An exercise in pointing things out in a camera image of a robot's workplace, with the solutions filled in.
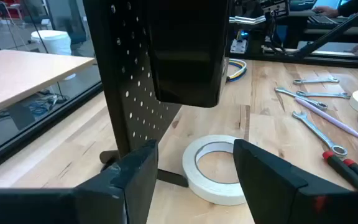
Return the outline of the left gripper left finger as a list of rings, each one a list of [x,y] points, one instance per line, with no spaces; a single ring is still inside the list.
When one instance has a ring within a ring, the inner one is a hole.
[[[158,144],[147,141],[72,188],[0,188],[0,224],[146,224]]]

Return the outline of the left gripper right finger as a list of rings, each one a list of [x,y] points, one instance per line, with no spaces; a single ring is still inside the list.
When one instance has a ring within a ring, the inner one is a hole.
[[[243,139],[234,163],[255,224],[358,224],[358,191],[313,175]]]

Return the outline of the pale purple pen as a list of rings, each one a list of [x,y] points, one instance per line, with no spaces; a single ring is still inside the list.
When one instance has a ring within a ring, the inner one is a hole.
[[[355,136],[358,138],[358,132],[351,128],[350,126],[342,123],[341,121],[333,118],[329,114],[325,113],[324,111],[317,109],[317,107],[313,106],[311,103],[307,102],[306,100],[302,100],[300,97],[295,97],[295,101],[304,107],[308,108],[312,112],[318,114],[320,117],[324,118],[325,120],[329,121],[333,125],[337,126],[338,128],[342,129],[343,131]]]

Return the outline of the black metal pegboard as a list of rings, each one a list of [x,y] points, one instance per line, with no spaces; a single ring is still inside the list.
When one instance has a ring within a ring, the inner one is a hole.
[[[83,0],[116,138],[115,158],[161,140],[179,109],[155,96],[146,0]]]

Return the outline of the tan office desk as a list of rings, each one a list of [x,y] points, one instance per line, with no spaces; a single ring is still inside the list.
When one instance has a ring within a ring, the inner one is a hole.
[[[95,61],[92,57],[0,50],[0,110]]]

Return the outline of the white bucket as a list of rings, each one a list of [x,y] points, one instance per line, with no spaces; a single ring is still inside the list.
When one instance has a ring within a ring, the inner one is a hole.
[[[49,54],[71,55],[71,38],[65,31],[34,31],[31,33],[31,40]]]

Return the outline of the black pegboard bin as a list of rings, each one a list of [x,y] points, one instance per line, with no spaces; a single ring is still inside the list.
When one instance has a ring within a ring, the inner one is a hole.
[[[219,103],[230,0],[146,0],[145,23],[155,96],[211,108]]]

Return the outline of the black keyboard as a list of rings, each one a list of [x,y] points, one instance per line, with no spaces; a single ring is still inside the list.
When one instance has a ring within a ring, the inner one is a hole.
[[[326,16],[310,16],[307,22],[307,29],[334,29],[345,22],[346,18],[328,18]]]

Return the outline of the laptop screen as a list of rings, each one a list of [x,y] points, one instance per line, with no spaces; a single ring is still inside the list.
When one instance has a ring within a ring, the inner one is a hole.
[[[337,8],[342,0],[316,0],[313,7],[327,6]]]

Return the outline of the person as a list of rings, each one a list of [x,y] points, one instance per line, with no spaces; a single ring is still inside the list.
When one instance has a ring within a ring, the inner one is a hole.
[[[337,9],[338,15],[348,17],[358,12],[358,0],[349,0],[347,3],[341,5]]]

